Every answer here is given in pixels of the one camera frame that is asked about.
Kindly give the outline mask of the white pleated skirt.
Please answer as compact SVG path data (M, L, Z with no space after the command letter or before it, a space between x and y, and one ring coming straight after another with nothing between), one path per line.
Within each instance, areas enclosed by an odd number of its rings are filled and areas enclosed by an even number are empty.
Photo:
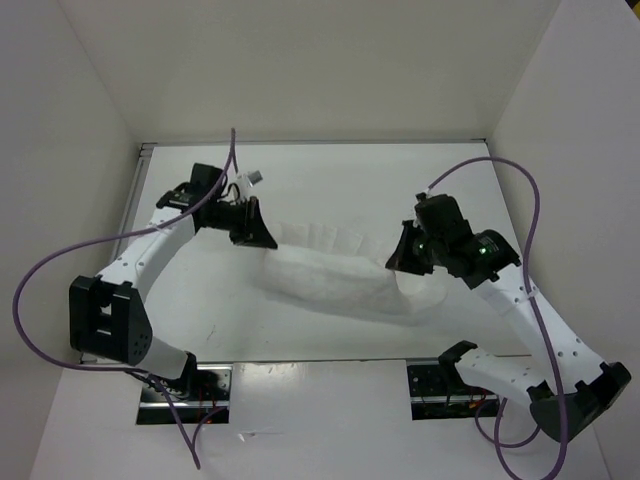
M451 282L442 273L417 276L387 269L391 246L319 223L277 222L277 242L264 251L256 285L268 298L321 314L415 326L436 311Z

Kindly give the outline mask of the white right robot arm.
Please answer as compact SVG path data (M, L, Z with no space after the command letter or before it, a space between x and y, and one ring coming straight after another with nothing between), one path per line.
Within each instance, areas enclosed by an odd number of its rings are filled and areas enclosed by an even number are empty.
M467 386L489 390L527 408L553 440L573 440L618 399L630 371L606 362L579 338L500 233L473 232L449 195L420 193L416 199L415 217L403 221L387 268L419 276L445 269L513 329L531 357L518 363L462 340L438 358L440 385L450 393Z

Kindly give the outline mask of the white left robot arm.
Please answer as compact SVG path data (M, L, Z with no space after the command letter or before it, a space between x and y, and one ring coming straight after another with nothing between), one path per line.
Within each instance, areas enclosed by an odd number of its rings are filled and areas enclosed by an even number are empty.
M194 164L189 181L157 201L147 233L97 275L72 282L71 347L148 372L176 399L200 390L209 379L195 355L154 334L145 301L165 267L201 229L225 231L236 246L277 247L250 193L261 179L259 171L250 171L229 182L222 169Z

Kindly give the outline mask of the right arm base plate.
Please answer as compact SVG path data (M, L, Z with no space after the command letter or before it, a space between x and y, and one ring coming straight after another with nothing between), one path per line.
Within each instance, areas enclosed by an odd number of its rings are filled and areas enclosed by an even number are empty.
M495 417L499 401L495 394L479 387L450 386L435 360L406 365L413 421L457 420Z

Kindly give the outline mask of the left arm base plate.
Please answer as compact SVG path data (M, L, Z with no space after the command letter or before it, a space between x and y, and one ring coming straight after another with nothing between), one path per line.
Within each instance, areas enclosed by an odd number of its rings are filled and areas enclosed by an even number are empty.
M230 393L233 377L232 364L199 364L199 384L190 393L167 389L178 417L186 425L228 424ZM143 381L138 404L136 424L174 425L170 406L159 388Z

